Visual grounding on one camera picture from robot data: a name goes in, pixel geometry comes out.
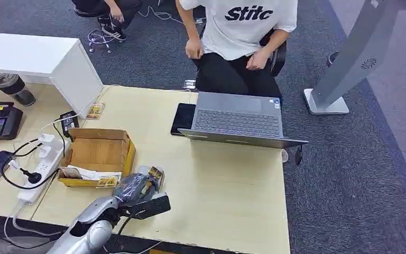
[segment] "laptop keyboard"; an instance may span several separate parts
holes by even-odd
[[[195,129],[237,135],[280,137],[279,119],[274,115],[198,110]]]

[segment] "small card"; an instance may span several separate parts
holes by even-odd
[[[105,108],[105,103],[94,103],[89,109],[86,119],[99,120]]]
[[[96,188],[114,188],[117,185],[117,176],[102,177],[97,183]]]

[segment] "black tumbler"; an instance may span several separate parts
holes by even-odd
[[[35,97],[17,74],[0,73],[0,90],[23,106],[35,103]]]

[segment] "sneaker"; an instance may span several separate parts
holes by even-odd
[[[111,25],[111,19],[109,17],[100,16],[97,18],[97,21],[99,22],[101,27],[104,27],[106,25],[108,25],[108,26]]]
[[[122,32],[122,29],[115,30],[112,28],[112,26],[109,25],[104,25],[102,26],[102,32],[108,34],[109,36],[115,38],[116,40],[120,41],[125,41],[127,39],[127,36],[124,35]]]

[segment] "stand base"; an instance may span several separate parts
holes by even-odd
[[[317,108],[311,96],[313,88],[304,89],[304,98],[306,99],[307,108],[312,115],[344,115],[349,113],[348,106],[342,97],[325,108]]]

